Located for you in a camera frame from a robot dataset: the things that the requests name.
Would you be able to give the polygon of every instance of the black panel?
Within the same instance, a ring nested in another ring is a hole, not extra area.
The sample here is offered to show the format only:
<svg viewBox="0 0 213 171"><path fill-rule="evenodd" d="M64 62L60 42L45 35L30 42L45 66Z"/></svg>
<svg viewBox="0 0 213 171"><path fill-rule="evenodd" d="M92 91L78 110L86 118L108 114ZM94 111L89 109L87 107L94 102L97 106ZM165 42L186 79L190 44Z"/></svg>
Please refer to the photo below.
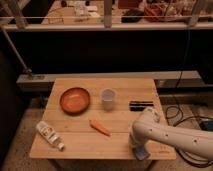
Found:
<svg viewBox="0 0 213 171"><path fill-rule="evenodd" d="M10 35L35 73L179 70L187 42L186 31Z"/></svg>

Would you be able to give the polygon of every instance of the white cup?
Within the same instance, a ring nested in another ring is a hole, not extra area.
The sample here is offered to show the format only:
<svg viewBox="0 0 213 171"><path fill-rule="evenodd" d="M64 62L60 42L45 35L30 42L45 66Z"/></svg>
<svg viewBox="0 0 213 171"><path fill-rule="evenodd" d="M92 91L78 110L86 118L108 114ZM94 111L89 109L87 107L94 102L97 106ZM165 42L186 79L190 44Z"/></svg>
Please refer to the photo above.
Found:
<svg viewBox="0 0 213 171"><path fill-rule="evenodd" d="M112 89L104 89L101 92L102 106L104 110L112 110L115 105L115 91Z"/></svg>

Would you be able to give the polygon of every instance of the wooden table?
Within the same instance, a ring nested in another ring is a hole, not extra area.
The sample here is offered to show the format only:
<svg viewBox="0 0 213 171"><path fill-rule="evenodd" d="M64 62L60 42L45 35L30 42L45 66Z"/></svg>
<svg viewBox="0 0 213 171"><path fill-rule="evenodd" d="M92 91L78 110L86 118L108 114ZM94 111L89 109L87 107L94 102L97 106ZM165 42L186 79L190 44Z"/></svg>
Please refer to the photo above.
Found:
<svg viewBox="0 0 213 171"><path fill-rule="evenodd" d="M59 106L62 93L71 87L83 87L91 96L89 108L79 116L69 116ZM116 93L113 111L102 109L100 92L112 88ZM129 111L130 100L153 101L161 115L161 124L167 124L152 79L141 78L59 78L56 79L42 120L52 125L63 139L63 152L52 148L39 134L30 151L31 158L44 159L135 159L129 145L132 122L140 112ZM89 125L95 119L112 133L105 136ZM175 159L172 147L148 141L151 160Z"/></svg>

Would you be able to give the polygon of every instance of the metal rod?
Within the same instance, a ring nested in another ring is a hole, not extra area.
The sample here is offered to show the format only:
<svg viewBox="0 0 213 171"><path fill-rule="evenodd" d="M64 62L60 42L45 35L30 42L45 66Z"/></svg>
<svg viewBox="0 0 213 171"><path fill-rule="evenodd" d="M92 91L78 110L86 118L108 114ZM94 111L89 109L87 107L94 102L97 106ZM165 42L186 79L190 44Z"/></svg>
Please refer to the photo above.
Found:
<svg viewBox="0 0 213 171"><path fill-rule="evenodd" d="M112 26L112 0L104 0L104 26L105 28Z"/></svg>
<svg viewBox="0 0 213 171"><path fill-rule="evenodd" d="M19 8L18 1L17 0L6 0L6 1L13 16L15 17L17 27L19 29L24 29L28 25L28 23L27 20L24 18L21 9Z"/></svg>
<svg viewBox="0 0 213 171"><path fill-rule="evenodd" d="M206 0L197 0L192 9L192 16L189 19L188 26L195 26L199 20L201 10L204 9Z"/></svg>
<svg viewBox="0 0 213 171"><path fill-rule="evenodd" d="M8 43L10 44L13 52L15 53L16 57L18 58L19 62L21 63L22 67L24 68L25 73L32 73L31 69L27 67L24 60L22 59L21 55L19 54L18 50L16 49L15 45L13 44L12 40L10 39L7 31L5 30L4 26L1 26L1 30L7 39Z"/></svg>

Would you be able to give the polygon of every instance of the black wall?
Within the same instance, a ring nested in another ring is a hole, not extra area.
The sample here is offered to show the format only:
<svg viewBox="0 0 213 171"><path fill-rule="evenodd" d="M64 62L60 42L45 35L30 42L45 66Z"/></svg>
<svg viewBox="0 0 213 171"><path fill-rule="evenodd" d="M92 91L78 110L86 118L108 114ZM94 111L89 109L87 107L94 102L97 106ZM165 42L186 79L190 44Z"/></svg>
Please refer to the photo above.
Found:
<svg viewBox="0 0 213 171"><path fill-rule="evenodd" d="M212 55L213 30L15 32L12 40L34 73L172 71Z"/></svg>

